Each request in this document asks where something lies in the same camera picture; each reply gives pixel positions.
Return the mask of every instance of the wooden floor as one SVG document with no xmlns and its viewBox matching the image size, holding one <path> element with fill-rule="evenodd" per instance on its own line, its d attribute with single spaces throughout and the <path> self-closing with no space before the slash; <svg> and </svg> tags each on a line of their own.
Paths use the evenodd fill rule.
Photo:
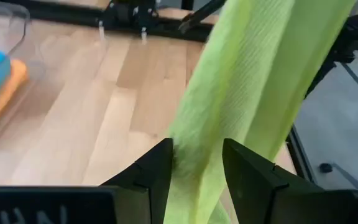
<svg viewBox="0 0 358 224">
<path fill-rule="evenodd" d="M 165 136 L 203 44 L 35 21 L 46 67 L 0 129 L 0 185 L 98 185 Z M 279 163 L 291 169 L 286 151 Z"/>
</svg>

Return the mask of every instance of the clear plastic container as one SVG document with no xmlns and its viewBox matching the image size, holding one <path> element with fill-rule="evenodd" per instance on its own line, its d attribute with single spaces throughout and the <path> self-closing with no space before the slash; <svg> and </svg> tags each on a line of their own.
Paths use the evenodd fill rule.
<svg viewBox="0 0 358 224">
<path fill-rule="evenodd" d="M 15 115 L 15 111 L 20 107 L 26 94 L 45 73 L 44 63 L 35 43 L 29 12 L 26 8 L 0 3 L 0 52 L 7 56 L 0 61 L 0 79 L 5 72 L 6 65 L 10 65 L 12 60 L 23 62 L 27 68 L 27 79 L 19 85 L 6 106 L 0 111 L 1 133 Z"/>
</svg>

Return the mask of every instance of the cloth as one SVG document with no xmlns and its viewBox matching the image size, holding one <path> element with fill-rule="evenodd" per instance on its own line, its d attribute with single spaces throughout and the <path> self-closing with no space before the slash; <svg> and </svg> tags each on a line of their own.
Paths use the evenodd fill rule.
<svg viewBox="0 0 358 224">
<path fill-rule="evenodd" d="M 21 83 L 27 80 L 27 67 L 20 60 L 11 60 L 11 75 L 0 89 L 0 112 L 12 98 Z"/>
<path fill-rule="evenodd" d="M 353 4 L 227 0 L 170 126 L 166 224 L 229 223 L 223 139 L 275 157 Z"/>
</svg>

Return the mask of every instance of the gray floor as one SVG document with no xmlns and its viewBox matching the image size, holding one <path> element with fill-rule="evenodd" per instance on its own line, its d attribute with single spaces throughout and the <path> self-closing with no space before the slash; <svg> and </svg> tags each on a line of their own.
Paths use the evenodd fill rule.
<svg viewBox="0 0 358 224">
<path fill-rule="evenodd" d="M 350 64 L 358 76 L 358 60 Z M 295 122 L 318 184 L 326 189 L 356 189 L 334 168 L 322 174 L 322 162 L 334 163 L 358 181 L 358 84 L 341 65 L 303 102 Z"/>
</svg>

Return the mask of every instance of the black metal frame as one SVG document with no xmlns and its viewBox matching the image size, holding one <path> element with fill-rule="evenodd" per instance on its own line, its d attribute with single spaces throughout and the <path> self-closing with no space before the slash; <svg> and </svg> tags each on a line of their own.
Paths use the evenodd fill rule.
<svg viewBox="0 0 358 224">
<path fill-rule="evenodd" d="M 292 126 L 291 131 L 288 134 L 286 145 L 288 152 L 291 155 L 296 174 L 315 184 L 316 178 L 314 177 L 310 162 L 306 157 L 305 149 L 300 141 L 295 125 Z"/>
<path fill-rule="evenodd" d="M 100 22 L 102 22 L 105 30 L 140 34 L 139 27 L 109 23 L 108 20 L 112 19 L 109 17 L 110 15 L 105 13 L 106 10 L 98 7 L 39 0 L 0 0 L 0 2 L 24 6 L 29 10 L 31 18 L 34 19 L 89 27 L 99 27 Z M 153 26 L 147 29 L 147 33 L 150 35 L 160 35 L 163 37 L 194 40 L 198 42 L 205 42 L 213 27 L 212 24 L 200 23 L 183 33 L 178 29 L 182 23 L 179 19 L 156 16 L 152 22 Z"/>
</svg>

